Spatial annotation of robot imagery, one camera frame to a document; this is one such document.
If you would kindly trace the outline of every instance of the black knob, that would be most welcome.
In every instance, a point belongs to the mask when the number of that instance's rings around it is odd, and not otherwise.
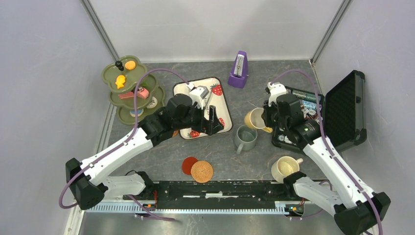
[[[122,65],[122,62],[117,60],[115,62],[115,66],[120,70],[120,71],[124,71],[124,66]]]

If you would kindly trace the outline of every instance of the tool case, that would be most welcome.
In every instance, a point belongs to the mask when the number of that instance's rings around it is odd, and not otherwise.
[[[286,88],[288,93],[300,99],[304,118],[318,122],[314,93]],[[325,97],[318,95],[325,134],[338,152],[360,145],[367,139],[364,96],[365,75],[357,70],[349,73]],[[301,152],[278,128],[273,130],[272,144],[282,149]]]

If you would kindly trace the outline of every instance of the gray stone table surface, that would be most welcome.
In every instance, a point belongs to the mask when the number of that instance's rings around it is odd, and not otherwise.
[[[217,77],[221,80],[231,113],[233,128],[228,133],[185,141],[179,135],[160,143],[158,146],[137,155],[119,167],[111,175],[124,175],[129,170],[145,171],[152,180],[192,180],[191,176],[182,172],[182,161],[194,156],[206,160],[214,170],[213,180],[272,180],[271,166],[282,156],[303,158],[300,170],[312,179],[325,179],[321,170],[307,156],[274,147],[271,134],[258,130],[256,147],[251,151],[242,151],[236,155],[233,144],[235,131],[243,125],[247,112],[261,107],[268,98],[265,93],[267,82],[290,69],[300,69],[313,76],[308,61],[250,61],[249,78],[244,89],[234,88],[227,84],[233,62],[194,62],[194,63],[156,63],[147,64],[149,69],[172,69],[187,80],[205,77]],[[156,72],[160,85],[166,91],[166,100],[173,97],[173,86],[181,80],[167,72]],[[309,81],[299,73],[291,73],[281,78],[281,83],[312,91]],[[115,117],[109,144],[114,143],[131,131],[131,126],[123,125]]]

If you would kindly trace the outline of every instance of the white wall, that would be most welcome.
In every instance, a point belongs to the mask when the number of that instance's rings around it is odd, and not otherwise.
[[[59,235],[65,162],[93,154],[111,57],[78,0],[1,1],[0,22],[0,234]]]
[[[91,0],[120,56],[309,59],[341,0]]]
[[[351,70],[366,75],[368,140],[344,153],[392,200],[385,234],[415,229],[415,1],[353,1],[316,64],[326,93]]]

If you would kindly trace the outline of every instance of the gray mug handle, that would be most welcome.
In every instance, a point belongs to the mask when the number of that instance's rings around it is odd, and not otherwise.
[[[244,144],[240,143],[239,146],[238,146],[238,149],[236,150],[236,154],[240,154],[243,147],[244,147]]]

